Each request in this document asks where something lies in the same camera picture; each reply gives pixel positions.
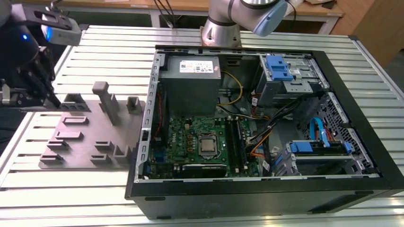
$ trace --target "cpu socket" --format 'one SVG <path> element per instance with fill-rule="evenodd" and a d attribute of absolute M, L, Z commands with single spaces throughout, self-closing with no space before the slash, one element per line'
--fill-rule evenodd
<path fill-rule="evenodd" d="M 217 135 L 199 135 L 199 155 L 211 159 L 218 155 L 218 138 Z"/>

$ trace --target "slotted aluminum surface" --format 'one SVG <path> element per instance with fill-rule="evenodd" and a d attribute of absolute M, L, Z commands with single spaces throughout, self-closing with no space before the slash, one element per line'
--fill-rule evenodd
<path fill-rule="evenodd" d="M 82 44 L 66 51 L 55 89 L 93 95 L 95 81 L 110 83 L 118 99 L 138 95 L 146 100 L 155 45 L 199 45 L 195 29 L 91 26 Z M 273 34 L 262 38 L 243 32 L 243 46 L 326 51 L 386 148 L 404 170 L 404 104 L 386 72 L 347 36 Z M 149 220 L 125 199 L 127 171 L 53 171 L 38 167 L 61 113 L 29 114 L 6 151 L 10 160 L 0 174 L 0 226 L 287 226 L 346 227 L 404 225 L 404 193 L 370 200 L 335 214 L 278 217 Z"/>

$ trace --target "power supply label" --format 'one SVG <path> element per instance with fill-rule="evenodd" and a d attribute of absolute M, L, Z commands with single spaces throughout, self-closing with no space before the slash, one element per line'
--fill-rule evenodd
<path fill-rule="evenodd" d="M 182 61 L 179 64 L 179 72 L 214 73 L 213 61 Z"/>

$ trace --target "blue light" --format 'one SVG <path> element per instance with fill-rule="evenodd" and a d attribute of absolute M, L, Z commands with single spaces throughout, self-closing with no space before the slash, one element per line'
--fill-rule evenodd
<path fill-rule="evenodd" d="M 53 27 L 47 27 L 47 40 L 50 41 L 54 35 L 54 29 Z"/>

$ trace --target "table leg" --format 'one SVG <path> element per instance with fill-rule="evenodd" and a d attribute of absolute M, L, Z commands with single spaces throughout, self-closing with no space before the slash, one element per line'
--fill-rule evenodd
<path fill-rule="evenodd" d="M 334 26 L 335 26 L 338 20 L 339 20 L 339 17 L 330 17 L 321 28 L 319 34 L 330 35 L 331 31 L 334 30 Z"/>
<path fill-rule="evenodd" d="M 151 19 L 153 19 L 153 27 L 161 26 L 161 12 L 157 9 L 151 9 Z"/>

